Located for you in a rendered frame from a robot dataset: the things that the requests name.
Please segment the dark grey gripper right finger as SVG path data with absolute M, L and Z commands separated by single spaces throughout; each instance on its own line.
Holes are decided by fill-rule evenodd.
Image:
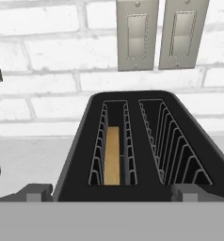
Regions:
M 211 194 L 194 184 L 175 184 L 171 186 L 172 201 L 182 202 L 224 202 L 224 198 Z

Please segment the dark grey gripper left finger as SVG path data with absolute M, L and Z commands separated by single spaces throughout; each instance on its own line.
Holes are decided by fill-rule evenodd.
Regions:
M 12 201 L 12 202 L 43 202 L 52 201 L 52 184 L 28 184 L 23 187 L 17 193 L 12 193 L 0 198 L 0 201 Z

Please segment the black two-slot toaster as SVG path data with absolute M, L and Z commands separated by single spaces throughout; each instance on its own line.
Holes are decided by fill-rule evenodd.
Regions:
M 119 130 L 119 185 L 104 182 L 111 127 Z M 54 199 L 170 201 L 178 185 L 224 199 L 224 154 L 214 141 L 171 92 L 101 92 L 89 98 Z

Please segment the tan bread slice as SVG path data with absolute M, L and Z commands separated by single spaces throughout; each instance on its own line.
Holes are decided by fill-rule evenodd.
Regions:
M 120 184 L 120 128 L 107 128 L 104 156 L 104 184 Z

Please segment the grey wall switch plate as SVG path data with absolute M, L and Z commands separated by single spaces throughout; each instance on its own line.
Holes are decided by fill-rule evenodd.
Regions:
M 118 71 L 151 71 L 159 0 L 116 0 Z
M 166 0 L 159 70 L 194 69 L 210 0 Z

